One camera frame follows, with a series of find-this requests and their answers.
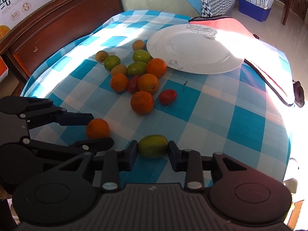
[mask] tomato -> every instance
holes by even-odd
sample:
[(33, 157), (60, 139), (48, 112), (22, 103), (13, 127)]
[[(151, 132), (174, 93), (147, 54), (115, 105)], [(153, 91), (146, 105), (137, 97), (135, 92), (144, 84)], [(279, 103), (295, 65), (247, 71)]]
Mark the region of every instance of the tomato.
[(138, 80), (140, 78), (140, 75), (135, 75), (128, 81), (127, 85), (127, 91), (131, 94), (135, 94), (136, 92), (139, 91), (138, 88)]
[(174, 102), (174, 100), (176, 99), (177, 97), (177, 93), (175, 90), (173, 89), (167, 89), (167, 90), (164, 90), (163, 92), (161, 92), (159, 94), (159, 101), (161, 104), (163, 105), (169, 105), (171, 104), (172, 102)]

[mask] white plate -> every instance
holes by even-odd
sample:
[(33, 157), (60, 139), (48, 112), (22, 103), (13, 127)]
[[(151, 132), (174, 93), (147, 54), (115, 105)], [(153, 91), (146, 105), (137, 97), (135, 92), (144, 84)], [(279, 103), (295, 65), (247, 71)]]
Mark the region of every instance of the white plate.
[(153, 58), (163, 59), (173, 69), (219, 74), (243, 63), (240, 38), (238, 34), (207, 26), (180, 24), (155, 32), (147, 42), (147, 50)]

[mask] wooden chair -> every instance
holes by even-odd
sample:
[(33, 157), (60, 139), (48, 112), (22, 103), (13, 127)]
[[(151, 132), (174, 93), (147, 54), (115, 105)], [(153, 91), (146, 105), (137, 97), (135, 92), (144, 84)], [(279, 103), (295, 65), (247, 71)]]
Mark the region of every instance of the wooden chair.
[(285, 5), (282, 13), (282, 24), (285, 25), (290, 9), (297, 14), (302, 20), (305, 20), (308, 8), (308, 0), (285, 0)]

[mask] blue plastic basket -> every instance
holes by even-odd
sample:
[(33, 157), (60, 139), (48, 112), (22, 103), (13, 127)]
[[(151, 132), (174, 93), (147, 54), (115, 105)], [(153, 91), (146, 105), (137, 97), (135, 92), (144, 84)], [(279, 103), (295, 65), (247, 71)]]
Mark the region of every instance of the blue plastic basket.
[(251, 18), (256, 19), (259, 22), (264, 22), (267, 20), (270, 14), (271, 8), (263, 9), (245, 0), (238, 0), (238, 1), (239, 1), (241, 13), (248, 15)]

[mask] table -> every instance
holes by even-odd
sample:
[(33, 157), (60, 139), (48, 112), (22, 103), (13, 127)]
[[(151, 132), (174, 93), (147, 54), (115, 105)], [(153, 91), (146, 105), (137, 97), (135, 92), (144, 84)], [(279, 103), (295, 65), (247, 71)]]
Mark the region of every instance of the table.
[[(22, 96), (50, 98), (71, 112), (92, 113), (111, 128), (113, 148), (125, 148), (131, 140), (151, 134), (174, 140), (180, 149), (197, 150), (203, 156), (222, 151), (259, 171), (282, 181), (292, 144), (292, 113), (262, 79), (246, 64), (217, 75), (188, 74), (168, 68), (154, 95), (155, 106), (146, 116), (130, 107), (131, 95), (115, 93), (110, 73), (95, 61), (105, 50), (123, 64), (132, 60), (132, 43), (147, 39), (159, 29), (186, 24), (190, 18), (157, 11), (127, 11), (112, 17), (91, 35), (59, 50), (30, 78)], [(290, 75), (284, 53), (267, 45)], [(175, 89), (172, 107), (157, 101), (160, 91)], [(49, 124), (30, 132), (31, 137), (68, 145), (86, 139), (85, 126)], [(173, 172), (167, 155), (156, 159), (138, 157), (131, 172), (121, 172), (122, 185), (139, 183), (184, 183), (184, 172)], [(211, 185), (204, 172), (205, 185)]]

